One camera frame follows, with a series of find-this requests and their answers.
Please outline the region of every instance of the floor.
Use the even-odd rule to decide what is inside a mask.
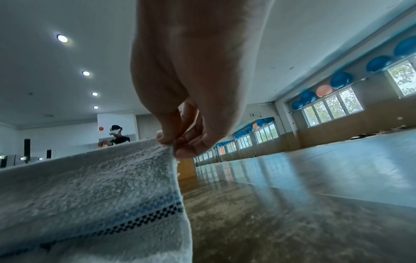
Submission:
[[[194,262],[414,262],[416,131],[197,168]]]

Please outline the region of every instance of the pink exercise ball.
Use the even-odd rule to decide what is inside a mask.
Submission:
[[[323,97],[323,96],[326,96],[326,95],[330,94],[331,92],[332,92],[332,87],[331,86],[329,86],[329,85],[322,85],[321,87],[319,87],[316,90],[316,95],[318,97]]]

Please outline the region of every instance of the white ceiling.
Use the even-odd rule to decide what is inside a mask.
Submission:
[[[415,3],[277,0],[249,103],[283,95]],[[129,73],[134,10],[135,0],[0,1],[0,121],[28,127],[148,113]],[[59,33],[70,42],[59,42]]]

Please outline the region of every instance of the towel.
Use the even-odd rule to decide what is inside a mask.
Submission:
[[[172,146],[155,139],[0,171],[0,263],[187,263]]]

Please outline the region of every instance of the recessed light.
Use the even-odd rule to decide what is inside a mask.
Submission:
[[[68,38],[64,35],[57,35],[56,38],[61,41],[62,43],[68,42]]]

